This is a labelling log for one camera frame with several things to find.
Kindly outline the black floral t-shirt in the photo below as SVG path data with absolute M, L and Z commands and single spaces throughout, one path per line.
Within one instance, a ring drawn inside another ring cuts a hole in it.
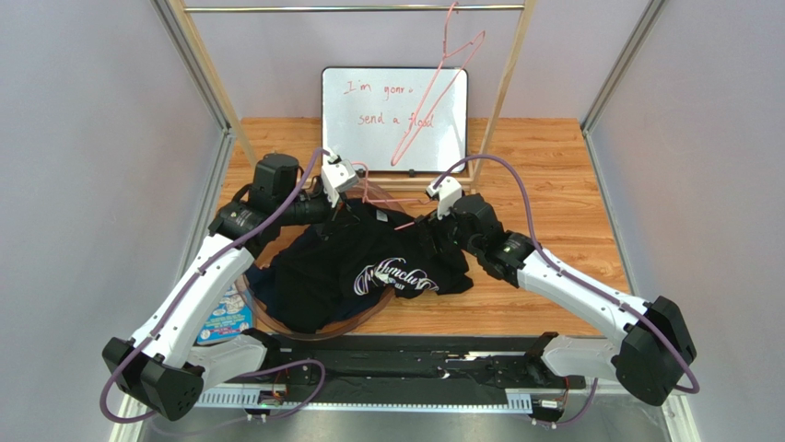
M 374 306 L 387 288 L 415 298 L 427 291 L 461 294 L 474 285 L 462 251 L 427 256 L 416 233 L 358 237 L 349 227 L 310 226 L 265 267 L 277 270 L 283 297 L 281 307 L 267 313 L 301 333 Z

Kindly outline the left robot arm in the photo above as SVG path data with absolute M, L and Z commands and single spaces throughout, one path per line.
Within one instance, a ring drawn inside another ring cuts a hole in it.
M 278 348 L 266 333 L 250 328 L 208 346 L 197 338 L 230 286 L 282 227 L 327 222 L 358 182 L 351 162 L 328 148 L 316 148 L 305 167 L 285 154 L 259 160 L 252 183 L 218 210 L 193 262 L 160 307 L 130 338 L 112 338 L 104 346 L 110 377 L 100 392 L 101 413 L 116 424 L 145 420 L 110 410 L 107 399 L 116 387 L 146 406 L 149 416 L 176 421 L 205 390 L 266 374 L 265 358 Z

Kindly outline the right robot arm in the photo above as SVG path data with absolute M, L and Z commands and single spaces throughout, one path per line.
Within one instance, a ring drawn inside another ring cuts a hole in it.
M 558 377 L 615 380 L 633 397 L 660 406 L 679 390 L 697 349 L 678 305 L 619 292 L 505 229 L 479 194 L 420 216 L 415 231 L 430 254 L 462 250 L 491 277 L 546 297 L 601 333 L 599 339 L 554 335 L 536 351 Z

